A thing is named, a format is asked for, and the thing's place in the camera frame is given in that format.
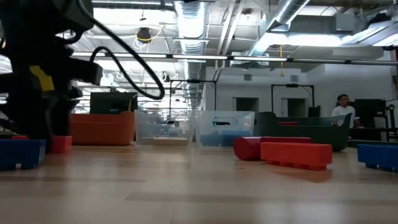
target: clear plastic bin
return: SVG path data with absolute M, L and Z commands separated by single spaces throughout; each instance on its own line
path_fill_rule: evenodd
M 196 140 L 198 147 L 233 147 L 238 137 L 253 135 L 254 112 L 198 111 Z
M 138 146 L 191 146 L 195 130 L 192 111 L 135 110 Z

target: black frame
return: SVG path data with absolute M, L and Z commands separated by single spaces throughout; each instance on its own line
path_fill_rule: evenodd
M 173 82 L 180 82 L 180 84 L 182 82 L 186 82 L 186 83 L 213 83 L 214 84 L 214 110 L 217 110 L 217 81 L 209 81 L 209 80 L 170 80 L 170 98 L 169 98 L 169 114 L 172 114 L 172 83 Z
M 284 86 L 286 88 L 298 88 L 298 87 L 310 87 L 312 90 L 312 107 L 315 107 L 315 88 L 314 85 L 299 85 L 299 84 L 286 84 L 286 85 L 282 85 L 282 84 L 272 84 L 271 85 L 271 108 L 272 108 L 272 112 L 274 112 L 274 87 L 275 86 Z

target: wooden floor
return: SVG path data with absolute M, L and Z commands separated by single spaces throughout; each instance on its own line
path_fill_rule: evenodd
M 356 150 L 327 171 L 244 162 L 230 150 L 75 148 L 0 172 L 4 224 L 396 224 L 398 175 Z

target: person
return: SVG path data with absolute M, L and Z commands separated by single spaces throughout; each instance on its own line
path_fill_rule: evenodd
M 339 103 L 339 106 L 337 106 L 333 111 L 331 112 L 331 116 L 341 116 L 341 115 L 347 115 L 349 113 L 352 113 L 351 115 L 351 121 L 349 123 L 349 127 L 353 128 L 354 124 L 357 128 L 362 128 L 361 123 L 359 122 L 359 117 L 355 117 L 355 109 L 348 105 L 349 104 L 349 98 L 347 94 L 341 94 L 340 96 L 337 97 L 337 102 Z M 335 121 L 333 122 L 333 125 L 341 125 L 343 121 Z

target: white shirt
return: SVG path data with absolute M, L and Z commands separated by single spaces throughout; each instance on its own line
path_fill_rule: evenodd
M 333 111 L 331 112 L 331 116 L 341 116 L 341 115 L 347 115 L 349 113 L 352 113 L 353 115 L 351 116 L 351 121 L 349 123 L 349 127 L 353 128 L 354 127 L 354 120 L 357 120 L 359 118 L 355 118 L 355 109 L 352 106 L 347 106 L 347 107 L 342 107 L 338 106 Z

